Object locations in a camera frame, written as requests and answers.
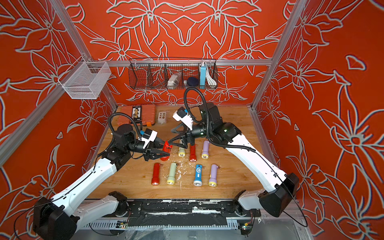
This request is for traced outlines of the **red flashlight back row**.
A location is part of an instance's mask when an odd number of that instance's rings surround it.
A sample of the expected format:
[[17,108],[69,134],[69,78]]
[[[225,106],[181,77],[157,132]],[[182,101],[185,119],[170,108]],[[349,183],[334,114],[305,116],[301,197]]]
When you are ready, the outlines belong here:
[[171,150],[172,150],[172,145],[169,144],[168,141],[165,141],[165,144],[163,146],[163,151],[166,152],[168,155],[165,156],[165,157],[161,157],[161,161],[165,162],[169,159],[170,155],[171,155]]
[[190,162],[194,163],[196,161],[197,161],[196,146],[190,145]]

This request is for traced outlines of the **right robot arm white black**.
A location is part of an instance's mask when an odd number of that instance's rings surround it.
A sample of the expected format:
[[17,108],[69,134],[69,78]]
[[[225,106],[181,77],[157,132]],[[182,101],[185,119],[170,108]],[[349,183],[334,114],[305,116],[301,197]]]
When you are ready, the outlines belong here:
[[[187,94],[198,93],[203,103],[199,105],[201,120],[197,120],[188,105]],[[204,138],[211,145],[223,148],[237,157],[259,180],[263,189],[244,191],[238,196],[238,204],[244,210],[263,209],[273,217],[280,217],[290,202],[296,198],[299,178],[294,173],[286,174],[272,164],[247,140],[246,136],[233,123],[224,122],[218,107],[207,102],[202,92],[194,87],[184,93],[184,106],[179,108],[173,118],[180,122],[183,130],[172,130],[176,136],[169,144],[188,148],[196,139]]]

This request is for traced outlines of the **cream flashlight back row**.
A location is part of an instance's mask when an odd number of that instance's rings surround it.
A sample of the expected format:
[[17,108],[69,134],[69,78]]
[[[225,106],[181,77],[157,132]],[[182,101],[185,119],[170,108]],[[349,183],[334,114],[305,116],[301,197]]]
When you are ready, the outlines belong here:
[[181,157],[181,158],[184,158],[186,156],[185,148],[179,147],[178,156]]

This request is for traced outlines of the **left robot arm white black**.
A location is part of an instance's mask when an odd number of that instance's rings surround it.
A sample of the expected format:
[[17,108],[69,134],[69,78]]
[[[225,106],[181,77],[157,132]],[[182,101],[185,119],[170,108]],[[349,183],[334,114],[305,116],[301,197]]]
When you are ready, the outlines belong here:
[[117,129],[112,125],[113,113],[108,125],[113,139],[98,155],[99,160],[85,174],[50,199],[39,199],[34,206],[33,231],[44,240],[69,240],[85,225],[106,215],[124,217],[130,214],[128,199],[114,191],[106,197],[81,207],[81,203],[106,179],[117,173],[134,153],[142,154],[145,161],[168,157],[163,151],[165,141],[151,129],[141,131],[129,115],[120,113],[130,120]]

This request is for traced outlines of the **purple flashlight back row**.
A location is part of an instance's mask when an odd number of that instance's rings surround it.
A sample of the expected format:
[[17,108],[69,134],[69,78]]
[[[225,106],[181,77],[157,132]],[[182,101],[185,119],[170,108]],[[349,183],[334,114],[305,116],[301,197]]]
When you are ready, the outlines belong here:
[[203,143],[203,150],[202,150],[202,154],[201,154],[202,159],[208,159],[209,158],[209,146],[210,146],[210,142],[205,140]]

